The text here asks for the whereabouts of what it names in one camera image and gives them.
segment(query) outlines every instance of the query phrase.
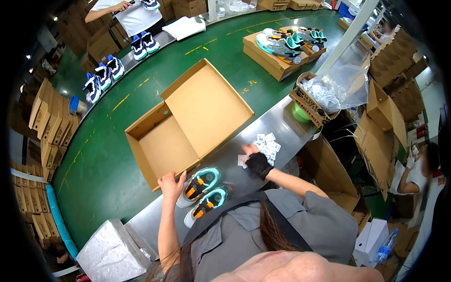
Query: white pillar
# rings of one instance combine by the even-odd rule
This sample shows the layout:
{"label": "white pillar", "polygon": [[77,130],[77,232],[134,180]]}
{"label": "white pillar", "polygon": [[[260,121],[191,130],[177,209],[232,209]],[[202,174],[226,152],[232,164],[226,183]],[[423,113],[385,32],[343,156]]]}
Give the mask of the white pillar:
{"label": "white pillar", "polygon": [[362,30],[362,27],[368,21],[369,17],[373,13],[374,8],[379,3],[379,0],[366,0],[360,12],[355,17],[352,24],[349,26],[348,30],[343,35],[340,42],[338,42],[335,49],[332,53],[327,57],[324,63],[321,65],[317,74],[323,71],[327,71],[330,69],[335,62],[337,62],[338,58],[340,58],[341,54],[348,48],[348,46],[352,43],[357,34]]}

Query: plastic bag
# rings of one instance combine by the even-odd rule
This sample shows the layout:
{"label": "plastic bag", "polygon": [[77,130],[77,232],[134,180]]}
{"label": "plastic bag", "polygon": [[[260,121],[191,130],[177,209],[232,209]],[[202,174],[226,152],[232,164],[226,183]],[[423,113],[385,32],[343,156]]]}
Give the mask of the plastic bag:
{"label": "plastic bag", "polygon": [[333,114],[368,103],[366,73],[356,65],[341,65],[298,83],[327,114]]}

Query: hand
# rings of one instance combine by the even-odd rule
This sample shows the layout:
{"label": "hand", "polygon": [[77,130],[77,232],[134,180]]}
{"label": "hand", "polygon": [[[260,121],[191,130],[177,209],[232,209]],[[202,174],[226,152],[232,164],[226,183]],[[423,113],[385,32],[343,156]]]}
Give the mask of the hand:
{"label": "hand", "polygon": [[412,156],[412,148],[410,148],[409,156],[407,157],[407,164],[405,165],[405,167],[412,169],[414,164],[415,164],[415,158]]}
{"label": "hand", "polygon": [[127,1],[122,1],[117,5],[112,6],[112,12],[115,11],[121,11],[124,12],[129,6],[133,6],[133,4],[127,2]]}
{"label": "hand", "polygon": [[246,165],[250,170],[258,175],[262,180],[266,179],[269,171],[274,167],[268,163],[266,156],[259,152],[254,144],[247,144],[241,146],[249,159],[242,158],[242,161],[246,162]]}
{"label": "hand", "polygon": [[158,185],[163,191],[164,201],[175,204],[178,197],[182,194],[183,183],[186,180],[186,171],[180,175],[179,182],[175,182],[175,172],[171,171],[162,178],[158,179]]}

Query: water bottle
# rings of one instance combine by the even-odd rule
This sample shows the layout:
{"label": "water bottle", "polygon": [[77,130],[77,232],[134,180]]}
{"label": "water bottle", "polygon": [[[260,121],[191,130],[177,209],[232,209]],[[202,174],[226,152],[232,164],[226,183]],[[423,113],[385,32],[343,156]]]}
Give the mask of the water bottle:
{"label": "water bottle", "polygon": [[387,259],[388,255],[391,252],[391,249],[393,249],[393,246],[395,245],[397,234],[398,234],[398,228],[396,228],[395,230],[393,230],[390,233],[387,240],[385,240],[385,243],[382,245],[382,247],[377,252],[376,258],[374,259],[375,262],[377,262],[378,264],[381,264],[384,262],[384,260]]}

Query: white t-shirt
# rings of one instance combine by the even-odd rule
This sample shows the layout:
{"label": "white t-shirt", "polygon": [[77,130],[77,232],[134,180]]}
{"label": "white t-shirt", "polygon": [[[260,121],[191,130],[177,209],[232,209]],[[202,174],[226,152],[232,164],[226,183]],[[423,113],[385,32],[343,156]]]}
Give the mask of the white t-shirt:
{"label": "white t-shirt", "polygon": [[[410,182],[415,183],[420,188],[420,193],[423,193],[424,188],[426,187],[426,184],[428,182],[428,179],[423,176],[421,173],[421,163],[422,163],[422,157],[420,157],[412,166],[412,169],[409,171],[407,178],[405,180],[406,184],[409,184]],[[395,195],[408,195],[408,194],[415,194],[415,193],[399,193],[398,192],[398,186],[399,182],[401,181],[401,177],[404,174],[405,167],[399,162],[396,161],[395,164],[395,176],[393,177],[393,181],[391,183],[391,187],[388,189],[388,192],[391,192]]]}
{"label": "white t-shirt", "polygon": [[[122,0],[98,0],[91,11],[106,9],[120,2]],[[158,9],[147,11],[139,1],[136,1],[133,6],[128,7],[124,12],[117,13],[115,16],[129,37],[148,29],[163,17]]]}

